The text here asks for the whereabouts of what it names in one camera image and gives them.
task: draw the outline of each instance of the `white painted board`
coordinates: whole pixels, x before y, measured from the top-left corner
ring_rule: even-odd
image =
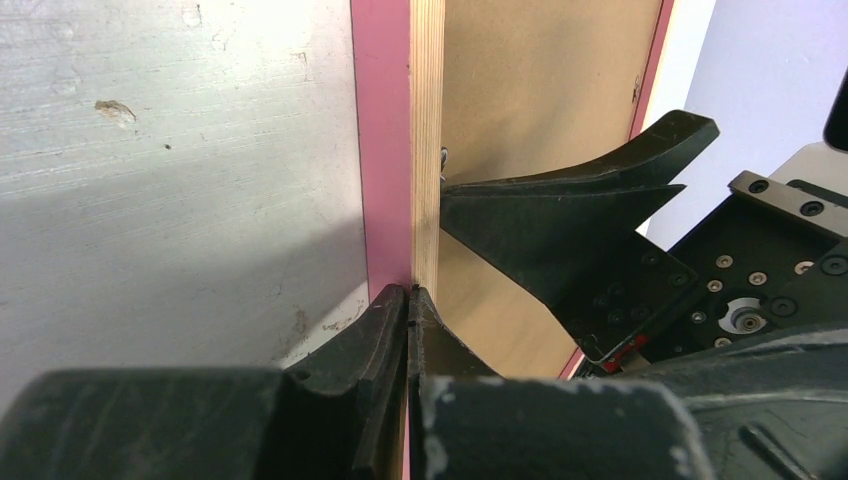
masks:
[[[366,305],[347,0],[7,0],[0,92],[0,409],[291,362]]]

